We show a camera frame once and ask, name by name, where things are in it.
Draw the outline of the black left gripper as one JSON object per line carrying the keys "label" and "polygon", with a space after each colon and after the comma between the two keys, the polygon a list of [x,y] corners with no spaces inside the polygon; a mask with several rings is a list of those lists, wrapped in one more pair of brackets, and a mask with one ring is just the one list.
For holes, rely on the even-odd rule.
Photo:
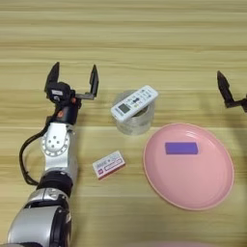
{"label": "black left gripper", "polygon": [[[57,82],[59,78],[60,63],[57,62],[48,73],[44,90],[47,91],[48,85],[52,82]],[[78,111],[81,108],[81,100],[94,100],[98,90],[98,73],[96,65],[93,65],[91,76],[90,76],[91,89],[85,94],[76,94],[68,104],[55,103],[55,111],[52,116],[48,116],[49,122],[63,123],[63,124],[76,124]]]}

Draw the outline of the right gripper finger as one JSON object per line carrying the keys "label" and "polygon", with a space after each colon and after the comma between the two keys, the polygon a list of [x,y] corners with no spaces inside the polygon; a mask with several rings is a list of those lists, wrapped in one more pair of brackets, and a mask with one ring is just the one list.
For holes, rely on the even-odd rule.
{"label": "right gripper finger", "polygon": [[230,91],[230,84],[226,76],[220,70],[217,71],[217,84],[227,108],[241,106],[243,109],[247,109],[247,96],[240,100],[234,100]]}

